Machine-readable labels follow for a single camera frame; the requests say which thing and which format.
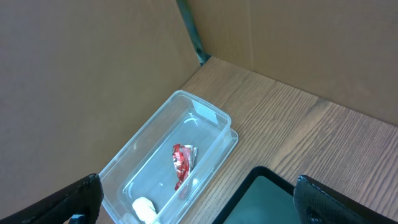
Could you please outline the white napkin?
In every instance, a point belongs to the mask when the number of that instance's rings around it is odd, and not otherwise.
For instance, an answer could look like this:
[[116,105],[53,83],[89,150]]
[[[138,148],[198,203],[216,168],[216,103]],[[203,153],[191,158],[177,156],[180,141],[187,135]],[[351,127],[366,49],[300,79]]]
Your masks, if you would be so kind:
[[145,224],[159,223],[155,219],[157,217],[157,212],[153,203],[145,198],[139,197],[132,203],[132,208],[134,209],[137,217],[140,221]]

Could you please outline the red snack wrapper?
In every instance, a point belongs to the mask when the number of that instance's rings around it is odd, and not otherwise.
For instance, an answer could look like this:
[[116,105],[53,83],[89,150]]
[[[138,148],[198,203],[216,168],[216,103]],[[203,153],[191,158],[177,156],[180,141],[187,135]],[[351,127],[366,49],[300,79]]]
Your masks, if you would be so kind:
[[172,148],[172,159],[177,174],[175,190],[178,190],[190,175],[195,166],[197,147],[193,145],[176,144]]

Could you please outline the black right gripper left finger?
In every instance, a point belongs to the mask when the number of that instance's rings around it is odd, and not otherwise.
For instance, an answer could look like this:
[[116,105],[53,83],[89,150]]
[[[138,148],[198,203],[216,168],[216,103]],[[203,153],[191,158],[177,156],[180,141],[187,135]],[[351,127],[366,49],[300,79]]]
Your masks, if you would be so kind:
[[104,193],[98,174],[90,174],[31,206],[1,219],[1,224],[96,223]]

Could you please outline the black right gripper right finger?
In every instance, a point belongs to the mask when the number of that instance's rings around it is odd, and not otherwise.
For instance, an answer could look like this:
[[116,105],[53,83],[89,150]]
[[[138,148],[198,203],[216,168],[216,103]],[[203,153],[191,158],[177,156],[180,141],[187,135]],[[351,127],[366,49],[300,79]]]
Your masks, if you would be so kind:
[[301,223],[397,224],[307,175],[297,179],[294,205]]

